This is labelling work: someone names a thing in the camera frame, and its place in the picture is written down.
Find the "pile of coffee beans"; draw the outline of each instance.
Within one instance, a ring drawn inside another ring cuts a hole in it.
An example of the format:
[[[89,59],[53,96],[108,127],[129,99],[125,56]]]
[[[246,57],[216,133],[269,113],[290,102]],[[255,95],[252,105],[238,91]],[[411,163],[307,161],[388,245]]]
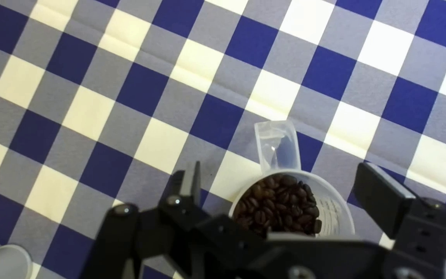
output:
[[[242,228],[266,237],[267,231],[320,231],[315,198],[304,183],[290,175],[275,174],[252,184],[236,203],[233,219]]]

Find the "black mount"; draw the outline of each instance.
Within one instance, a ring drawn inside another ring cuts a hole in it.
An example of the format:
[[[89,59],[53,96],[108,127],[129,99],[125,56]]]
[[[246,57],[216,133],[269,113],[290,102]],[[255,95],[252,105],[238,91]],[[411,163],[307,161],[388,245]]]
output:
[[[312,279],[312,277],[442,277],[446,205],[421,198],[383,171],[360,163],[352,194],[394,245],[346,239],[289,237],[261,240],[227,215],[208,217],[199,206],[198,163],[174,172],[157,208],[111,208],[81,270],[81,277],[137,277],[142,260],[165,256],[193,279]]]

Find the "tablecloth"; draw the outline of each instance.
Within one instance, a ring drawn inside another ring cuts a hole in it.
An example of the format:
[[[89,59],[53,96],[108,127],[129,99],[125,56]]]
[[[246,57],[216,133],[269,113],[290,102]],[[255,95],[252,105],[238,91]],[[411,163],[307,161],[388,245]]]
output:
[[[194,160],[204,209],[225,212],[266,119],[346,200],[369,160],[446,202],[446,2],[0,0],[0,245],[77,277],[103,212],[154,206]]]

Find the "measuring cup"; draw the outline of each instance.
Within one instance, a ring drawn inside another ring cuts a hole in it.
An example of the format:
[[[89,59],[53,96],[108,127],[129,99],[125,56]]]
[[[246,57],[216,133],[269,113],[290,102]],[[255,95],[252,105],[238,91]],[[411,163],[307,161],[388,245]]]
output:
[[[255,124],[253,132],[258,161],[263,171],[261,178],[273,174],[290,175],[307,184],[312,191],[318,209],[318,220],[321,220],[321,229],[317,237],[352,236],[354,226],[346,202],[328,181],[300,169],[297,132],[292,124],[286,121],[266,121]],[[228,215],[233,215],[236,203],[252,184],[244,186],[236,194]]]

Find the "blue and white checkered tablecloth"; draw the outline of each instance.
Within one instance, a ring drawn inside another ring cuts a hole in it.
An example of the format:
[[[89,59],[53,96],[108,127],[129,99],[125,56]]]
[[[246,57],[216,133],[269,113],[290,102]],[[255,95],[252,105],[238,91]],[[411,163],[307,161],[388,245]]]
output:
[[[0,245],[77,277],[103,212],[154,206],[194,160],[224,212],[266,119],[345,198],[369,160],[446,202],[446,2],[0,0]]]

